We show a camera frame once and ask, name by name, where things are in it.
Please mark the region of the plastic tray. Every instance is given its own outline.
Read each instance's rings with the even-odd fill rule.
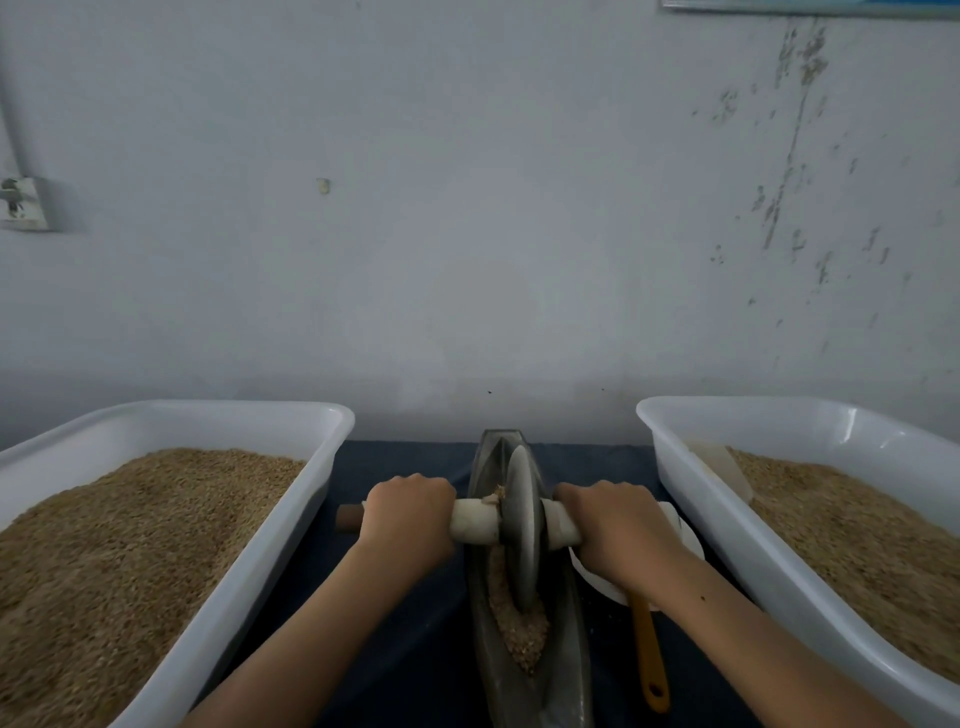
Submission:
[[[268,585],[309,505],[319,507],[353,413],[319,402],[122,404],[0,452],[0,530],[45,498],[165,448],[240,448],[308,460],[113,728],[170,728],[190,710]]]
[[[684,446],[699,439],[832,465],[960,532],[960,446],[841,402],[788,397],[654,397],[660,480],[750,596],[774,619],[920,726],[960,725],[960,685],[896,650]]]

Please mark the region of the orange handle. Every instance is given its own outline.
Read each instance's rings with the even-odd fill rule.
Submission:
[[[627,594],[630,611],[634,617],[634,641],[636,660],[640,669],[640,686],[643,697],[654,713],[664,714],[670,710],[670,687],[666,682],[666,669],[660,655],[660,643],[654,620],[650,616],[650,604],[640,595]]]

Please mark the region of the wall socket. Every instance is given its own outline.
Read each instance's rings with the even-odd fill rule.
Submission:
[[[24,232],[51,229],[43,204],[43,180],[36,177],[0,180],[0,229]]]

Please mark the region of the crushed grain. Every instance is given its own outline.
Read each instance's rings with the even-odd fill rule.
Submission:
[[[487,561],[487,591],[493,619],[503,636],[514,662],[528,675],[540,660],[546,646],[550,621],[540,595],[534,595],[534,603],[527,614],[520,612],[510,594],[507,582],[507,553],[504,546],[492,546]]]
[[[730,452],[756,513],[887,642],[960,682],[960,539],[835,468]]]
[[[110,724],[302,467],[162,450],[21,514],[0,533],[0,725]]]

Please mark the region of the dark blue cloth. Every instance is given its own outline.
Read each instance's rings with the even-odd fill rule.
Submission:
[[[359,502],[376,483],[411,473],[445,477],[464,496],[475,449],[473,443],[344,443],[320,513],[232,666],[239,665],[299,609],[353,543],[354,537],[333,533],[338,505]],[[644,485],[657,499],[670,500],[657,478],[651,448],[533,445],[533,453],[550,488],[562,480],[590,485],[606,479]],[[731,579],[706,543],[704,549],[708,560]],[[597,728],[758,725],[703,652],[660,613],[654,614],[654,623],[672,708],[667,716],[652,713],[640,691],[629,610],[601,596],[579,576],[577,581],[590,644]],[[384,620],[317,725],[490,726],[473,655],[462,551],[420,583]]]

